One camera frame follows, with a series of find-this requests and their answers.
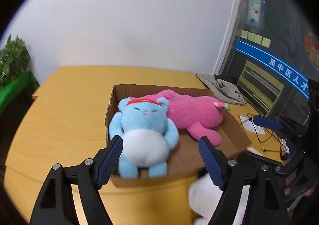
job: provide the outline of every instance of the yellow table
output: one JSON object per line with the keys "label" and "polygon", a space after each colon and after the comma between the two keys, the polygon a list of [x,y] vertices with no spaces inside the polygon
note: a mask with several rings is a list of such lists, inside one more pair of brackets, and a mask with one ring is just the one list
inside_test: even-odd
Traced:
{"label": "yellow table", "polygon": [[[105,147],[104,118],[114,84],[204,88],[194,74],[184,72],[106,66],[59,68],[34,93],[36,100],[15,134],[6,161],[4,186],[27,221],[54,163],[78,165]],[[237,120],[238,115],[257,114],[250,105],[231,105],[231,109]],[[263,146],[279,147],[271,145],[276,143],[274,139],[261,145],[256,134],[247,134],[259,151]],[[116,188],[109,183],[99,192],[116,225],[191,225],[194,214],[188,207],[187,189],[195,178],[142,188]],[[80,224],[87,224],[77,186],[72,188]]]}

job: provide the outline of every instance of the gray cloth bag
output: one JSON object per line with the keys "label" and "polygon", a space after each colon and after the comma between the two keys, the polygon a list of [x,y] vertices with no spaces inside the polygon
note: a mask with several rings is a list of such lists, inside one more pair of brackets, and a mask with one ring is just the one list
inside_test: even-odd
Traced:
{"label": "gray cloth bag", "polygon": [[215,80],[215,77],[211,75],[196,74],[196,76],[219,101],[237,105],[247,104],[236,85],[221,79]]}

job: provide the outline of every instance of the blue banner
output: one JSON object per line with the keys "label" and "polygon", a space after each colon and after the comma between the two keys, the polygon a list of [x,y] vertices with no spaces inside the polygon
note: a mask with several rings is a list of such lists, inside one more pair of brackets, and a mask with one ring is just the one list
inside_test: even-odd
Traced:
{"label": "blue banner", "polygon": [[236,50],[268,67],[297,89],[307,100],[309,99],[308,78],[282,59],[264,51],[247,41],[239,40]]}

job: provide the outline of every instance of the pink toy leg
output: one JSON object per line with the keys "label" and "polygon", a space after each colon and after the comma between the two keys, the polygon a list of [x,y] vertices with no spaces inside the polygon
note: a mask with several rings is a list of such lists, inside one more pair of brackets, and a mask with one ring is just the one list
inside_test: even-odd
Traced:
{"label": "pink toy leg", "polygon": [[194,122],[187,128],[187,131],[196,140],[206,136],[214,146],[218,146],[221,143],[221,136],[218,132],[213,129],[203,127],[200,122]]}

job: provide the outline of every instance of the red headband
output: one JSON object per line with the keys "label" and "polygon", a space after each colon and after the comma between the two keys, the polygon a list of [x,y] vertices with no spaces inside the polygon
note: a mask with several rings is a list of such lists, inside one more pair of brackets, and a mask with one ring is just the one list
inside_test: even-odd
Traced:
{"label": "red headband", "polygon": [[132,100],[132,101],[129,101],[127,103],[127,106],[132,104],[132,103],[143,103],[143,102],[148,102],[148,103],[155,103],[159,106],[162,106],[160,103],[158,103],[157,101],[154,101],[154,100],[148,100],[148,99],[135,99],[135,100]]}

